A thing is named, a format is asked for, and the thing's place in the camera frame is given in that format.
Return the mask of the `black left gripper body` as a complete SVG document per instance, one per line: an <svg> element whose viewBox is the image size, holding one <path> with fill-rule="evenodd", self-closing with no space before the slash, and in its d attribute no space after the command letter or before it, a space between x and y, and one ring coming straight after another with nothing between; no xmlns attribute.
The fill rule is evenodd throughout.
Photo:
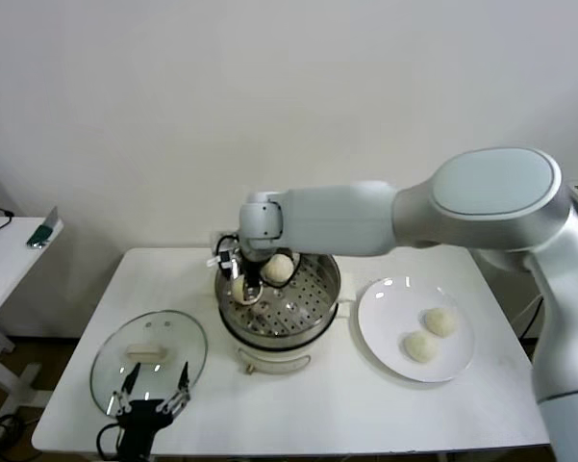
<svg viewBox="0 0 578 462"><path fill-rule="evenodd" d="M157 407L160 399L134 400L130 411L120 410L116 419L123 435L117 447L119 461L148 461L157 433L173 423L169 411Z"/></svg>

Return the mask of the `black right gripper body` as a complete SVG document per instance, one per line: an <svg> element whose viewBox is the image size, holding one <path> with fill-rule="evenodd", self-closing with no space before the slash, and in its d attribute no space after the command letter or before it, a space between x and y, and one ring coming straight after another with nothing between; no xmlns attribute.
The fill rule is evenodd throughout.
<svg viewBox="0 0 578 462"><path fill-rule="evenodd" d="M242 259L244 284L247 288L258 288L261 286L261 268L263 265L262 262L251 261L247 258Z"/></svg>

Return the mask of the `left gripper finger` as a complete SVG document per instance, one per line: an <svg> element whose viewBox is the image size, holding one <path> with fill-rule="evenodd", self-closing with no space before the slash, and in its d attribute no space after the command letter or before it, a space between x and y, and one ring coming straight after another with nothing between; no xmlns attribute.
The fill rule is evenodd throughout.
<svg viewBox="0 0 578 462"><path fill-rule="evenodd" d="M178 379L177 390L156 407L156 412L165 415L179 415L189 401L189 375L188 362L186 362Z"/></svg>
<svg viewBox="0 0 578 462"><path fill-rule="evenodd" d="M133 369L125 376L121 387L113 390L108 405L108 415L118 416L129 413L132 410L131 394L135 388L140 372L140 362L137 362Z"/></svg>

